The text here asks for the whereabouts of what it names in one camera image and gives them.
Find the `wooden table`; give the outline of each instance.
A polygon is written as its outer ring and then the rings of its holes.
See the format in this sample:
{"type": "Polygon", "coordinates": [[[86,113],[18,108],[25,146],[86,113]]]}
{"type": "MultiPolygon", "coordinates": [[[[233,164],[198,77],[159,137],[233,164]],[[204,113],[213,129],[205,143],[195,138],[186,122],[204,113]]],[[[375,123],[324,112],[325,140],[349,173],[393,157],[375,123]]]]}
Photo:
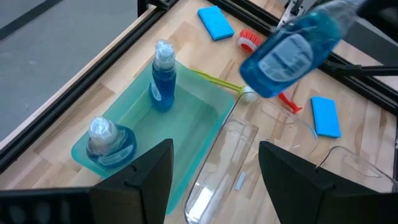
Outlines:
{"type": "MultiPolygon", "coordinates": [[[[255,0],[269,12],[280,17],[283,7],[274,1],[255,0]]],[[[134,81],[140,71],[152,60],[157,39],[167,39],[174,44],[177,60],[190,68],[203,70],[237,84],[244,84],[238,73],[241,62],[247,57],[236,45],[237,34],[225,40],[213,42],[197,16],[197,10],[211,4],[204,0],[180,1],[161,20],[141,37],[76,103],[74,103],[20,158],[0,176],[0,189],[34,189],[46,187],[87,186],[100,181],[92,171],[77,164],[71,157],[72,145],[88,129],[90,121],[102,115],[118,96],[134,81]]],[[[126,35],[143,17],[153,10],[149,9],[140,19],[128,27],[114,42],[110,43],[81,72],[61,88],[46,104],[36,111],[19,129],[0,143],[5,145],[26,124],[37,116],[87,71],[101,55],[107,52],[119,39],[126,35]]],[[[226,15],[238,33],[247,27],[245,24],[226,15]]],[[[355,63],[377,64],[375,60],[342,42],[335,52],[355,63]]],[[[317,148],[309,155],[313,162],[319,162],[333,146],[345,146],[355,154],[367,159],[385,173],[392,175],[396,117],[367,99],[359,96],[319,70],[307,75],[298,85],[289,89],[295,102],[304,109],[298,114],[313,126],[310,97],[325,96],[336,101],[342,137],[339,139],[319,138],[317,148]]],[[[282,105],[277,99],[270,99],[282,105]]],[[[246,120],[251,120],[245,113],[246,120]]],[[[257,146],[250,148],[245,163],[255,160],[257,146]]],[[[252,178],[255,186],[251,189],[248,203],[235,209],[249,210],[244,223],[277,223],[277,217],[260,173],[252,178]]],[[[184,223],[182,203],[167,223],[184,223]]],[[[229,219],[231,223],[242,223],[239,218],[229,219]]]]}

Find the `teal plastic tray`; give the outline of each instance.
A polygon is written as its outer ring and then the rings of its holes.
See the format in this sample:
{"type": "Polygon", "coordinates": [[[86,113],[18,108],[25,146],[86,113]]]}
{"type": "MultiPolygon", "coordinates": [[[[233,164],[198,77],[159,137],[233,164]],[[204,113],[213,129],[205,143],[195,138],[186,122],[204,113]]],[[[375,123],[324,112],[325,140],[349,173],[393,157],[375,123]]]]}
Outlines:
{"type": "MultiPolygon", "coordinates": [[[[174,105],[170,111],[161,113],[152,107],[149,99],[151,80],[150,64],[103,116],[131,128],[136,134],[137,151],[132,161],[162,140],[173,139],[174,171],[167,205],[169,214],[181,199],[207,150],[210,150],[218,130],[232,110],[234,98],[177,63],[174,105]]],[[[74,160],[104,178],[124,167],[104,169],[92,162],[86,155],[88,138],[88,133],[85,133],[72,147],[74,160]]]]}

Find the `clear plastic container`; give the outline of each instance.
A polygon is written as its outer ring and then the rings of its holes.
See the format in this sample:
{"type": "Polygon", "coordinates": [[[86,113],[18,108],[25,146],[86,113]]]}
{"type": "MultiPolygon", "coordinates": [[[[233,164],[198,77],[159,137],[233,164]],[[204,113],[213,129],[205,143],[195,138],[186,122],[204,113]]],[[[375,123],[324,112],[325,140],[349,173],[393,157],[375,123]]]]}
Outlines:
{"type": "Polygon", "coordinates": [[[343,146],[331,148],[326,158],[317,165],[377,192],[398,192],[396,180],[343,146]]]}
{"type": "Polygon", "coordinates": [[[240,97],[185,197],[188,223],[275,223],[277,215],[258,163],[260,141],[306,158],[317,146],[315,131],[266,99],[240,97]]]}

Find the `blue dish soap bottle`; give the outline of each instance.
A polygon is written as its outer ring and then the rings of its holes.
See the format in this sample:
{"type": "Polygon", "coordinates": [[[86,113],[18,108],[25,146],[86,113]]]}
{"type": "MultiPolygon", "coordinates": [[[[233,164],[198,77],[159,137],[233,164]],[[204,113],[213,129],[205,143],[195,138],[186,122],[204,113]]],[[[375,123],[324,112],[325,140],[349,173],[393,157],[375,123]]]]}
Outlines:
{"type": "Polygon", "coordinates": [[[114,168],[129,162],[136,153],[136,135],[125,126],[96,117],[88,130],[88,158],[104,168],[114,168]]]}
{"type": "Polygon", "coordinates": [[[363,1],[331,1],[286,22],[243,62],[243,80],[264,98],[276,96],[327,58],[363,1]]]}
{"type": "Polygon", "coordinates": [[[173,106],[176,76],[174,48],[166,40],[158,40],[152,63],[153,81],[149,84],[149,97],[160,112],[167,112],[173,106]]]}

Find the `plastic tray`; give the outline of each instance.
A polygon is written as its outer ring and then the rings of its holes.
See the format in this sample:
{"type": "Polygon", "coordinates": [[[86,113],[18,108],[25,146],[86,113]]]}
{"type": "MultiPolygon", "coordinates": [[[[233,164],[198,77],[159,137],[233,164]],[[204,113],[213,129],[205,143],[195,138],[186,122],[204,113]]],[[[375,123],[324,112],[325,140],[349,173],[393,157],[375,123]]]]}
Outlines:
{"type": "Polygon", "coordinates": [[[259,142],[302,158],[317,146],[314,130],[292,113],[265,99],[249,105],[241,99],[185,197],[188,223],[275,223],[257,158],[259,142]]]}
{"type": "MultiPolygon", "coordinates": [[[[229,115],[234,98],[178,63],[174,105],[170,111],[160,113],[152,107],[149,99],[151,80],[150,64],[103,116],[134,131],[137,151],[132,160],[162,140],[173,139],[174,172],[167,207],[167,213],[170,213],[229,115]]],[[[88,138],[88,133],[85,133],[72,147],[74,160],[104,178],[124,167],[104,169],[89,160],[86,155],[88,138]]]]}

